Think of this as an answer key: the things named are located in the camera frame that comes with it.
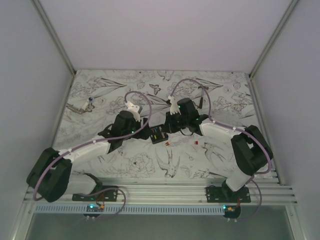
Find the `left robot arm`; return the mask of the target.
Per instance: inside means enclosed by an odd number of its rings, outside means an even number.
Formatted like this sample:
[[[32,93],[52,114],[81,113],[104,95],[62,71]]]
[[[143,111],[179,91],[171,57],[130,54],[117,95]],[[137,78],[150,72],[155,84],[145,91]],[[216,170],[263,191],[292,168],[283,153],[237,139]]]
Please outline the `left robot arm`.
[[[44,199],[52,203],[68,190],[75,190],[75,187],[71,187],[73,181],[70,180],[72,168],[109,154],[126,139],[138,137],[149,126],[152,114],[140,120],[136,119],[137,116],[136,112],[122,110],[115,117],[114,123],[91,140],[68,149],[56,150],[49,147],[43,150],[26,179],[28,186],[33,188],[32,199]]]

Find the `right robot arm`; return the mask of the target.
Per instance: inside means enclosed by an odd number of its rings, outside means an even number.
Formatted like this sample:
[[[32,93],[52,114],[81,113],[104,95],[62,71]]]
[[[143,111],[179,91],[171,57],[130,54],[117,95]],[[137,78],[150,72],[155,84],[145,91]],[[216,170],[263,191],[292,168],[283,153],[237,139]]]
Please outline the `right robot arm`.
[[[257,126],[234,127],[215,121],[207,114],[200,115],[189,98],[177,101],[169,96],[167,103],[170,104],[164,124],[167,133],[188,129],[192,134],[231,143],[236,167],[217,188],[218,196],[226,202],[234,202],[258,170],[271,166],[273,152]]]

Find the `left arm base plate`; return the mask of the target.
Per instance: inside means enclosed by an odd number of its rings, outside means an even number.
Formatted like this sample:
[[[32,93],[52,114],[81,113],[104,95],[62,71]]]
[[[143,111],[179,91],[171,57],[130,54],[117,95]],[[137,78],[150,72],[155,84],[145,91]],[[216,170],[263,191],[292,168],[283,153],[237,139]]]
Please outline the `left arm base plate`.
[[[117,186],[102,186],[97,188],[88,195],[73,194],[72,201],[74,202],[116,202],[118,197]]]

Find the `black fuse box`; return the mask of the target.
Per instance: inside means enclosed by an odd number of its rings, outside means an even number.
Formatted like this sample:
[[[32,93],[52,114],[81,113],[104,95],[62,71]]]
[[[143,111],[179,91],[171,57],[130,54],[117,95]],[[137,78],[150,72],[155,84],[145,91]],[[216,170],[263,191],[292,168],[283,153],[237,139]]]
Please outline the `black fuse box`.
[[[157,125],[150,128],[150,139],[153,145],[166,142],[169,136],[165,132],[164,125]]]

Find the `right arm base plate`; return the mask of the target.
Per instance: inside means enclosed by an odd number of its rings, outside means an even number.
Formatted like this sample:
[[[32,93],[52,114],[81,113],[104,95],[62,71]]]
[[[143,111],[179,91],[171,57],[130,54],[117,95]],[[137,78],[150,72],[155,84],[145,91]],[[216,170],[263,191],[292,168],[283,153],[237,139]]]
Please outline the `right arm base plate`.
[[[232,191],[227,185],[210,185],[205,188],[205,195],[208,203],[250,203],[251,196],[249,189],[245,186],[238,191]]]

